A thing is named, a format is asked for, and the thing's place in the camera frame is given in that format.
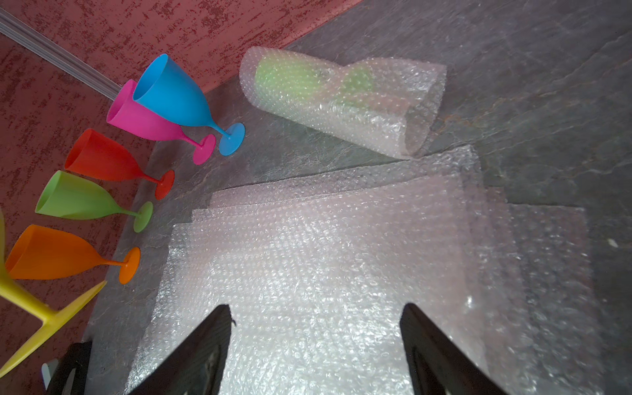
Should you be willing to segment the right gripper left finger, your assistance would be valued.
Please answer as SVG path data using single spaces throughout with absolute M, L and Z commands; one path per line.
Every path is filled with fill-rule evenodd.
M 232 317 L 220 304 L 133 394 L 218 394 L 228 357 Z

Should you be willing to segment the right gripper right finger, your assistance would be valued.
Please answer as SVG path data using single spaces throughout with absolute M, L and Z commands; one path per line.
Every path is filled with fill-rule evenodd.
M 403 308 L 400 330 L 415 394 L 503 394 L 413 303 Z

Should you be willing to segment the orange glass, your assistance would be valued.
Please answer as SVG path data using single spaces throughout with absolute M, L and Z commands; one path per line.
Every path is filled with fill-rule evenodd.
M 141 250 L 131 249 L 122 262 L 103 258 L 79 236 L 62 230 L 30 225 L 8 255 L 5 268 L 13 279 L 55 280 L 75 276 L 101 265 L 120 268 L 119 282 L 132 280 L 141 260 Z

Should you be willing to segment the yellow glass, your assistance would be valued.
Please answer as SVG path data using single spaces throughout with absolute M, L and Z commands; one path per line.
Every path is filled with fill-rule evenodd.
M 107 281 L 93 286 L 89 291 L 79 296 L 75 301 L 59 311 L 51 309 L 47 304 L 39 301 L 33 294 L 18 285 L 10 278 L 5 268 L 6 228 L 4 215 L 1 214 L 1 297 L 18 306 L 42 322 L 36 331 L 2 366 L 1 377 L 26 360 L 35 350 L 47 342 L 59 329 L 68 323 L 90 301 L 92 301 L 105 287 Z

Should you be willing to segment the red wine glass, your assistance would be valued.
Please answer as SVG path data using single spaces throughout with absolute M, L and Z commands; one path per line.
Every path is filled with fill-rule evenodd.
M 160 179 L 145 174 L 125 147 L 91 128 L 87 129 L 73 145 L 67 155 L 64 169 L 106 181 L 143 178 L 156 184 L 157 200 L 168 195 L 175 179 L 174 171 L 167 171 Z

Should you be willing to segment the light green glass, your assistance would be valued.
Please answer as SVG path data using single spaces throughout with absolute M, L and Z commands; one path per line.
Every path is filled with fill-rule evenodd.
M 447 67 L 368 58 L 342 66 L 288 50 L 252 47 L 240 86 L 254 107 L 400 160 L 421 150 L 435 122 Z

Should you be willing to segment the pink glass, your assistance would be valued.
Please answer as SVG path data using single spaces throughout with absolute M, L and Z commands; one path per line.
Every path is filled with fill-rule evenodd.
M 195 146 L 193 161 L 202 165 L 214 153 L 217 140 L 206 136 L 201 143 L 189 138 L 181 126 L 161 118 L 151 110 L 133 100 L 137 86 L 135 80 L 128 80 L 119 91 L 106 116 L 106 122 L 140 138 L 151 141 L 183 140 Z

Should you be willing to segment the blue glass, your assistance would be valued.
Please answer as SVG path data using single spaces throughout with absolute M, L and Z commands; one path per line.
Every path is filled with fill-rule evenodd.
M 242 123 L 225 130 L 215 122 L 202 89 L 168 54 L 158 56 L 147 67 L 133 92 L 133 100 L 171 123 L 215 129 L 222 135 L 222 156 L 235 153 L 245 139 Z

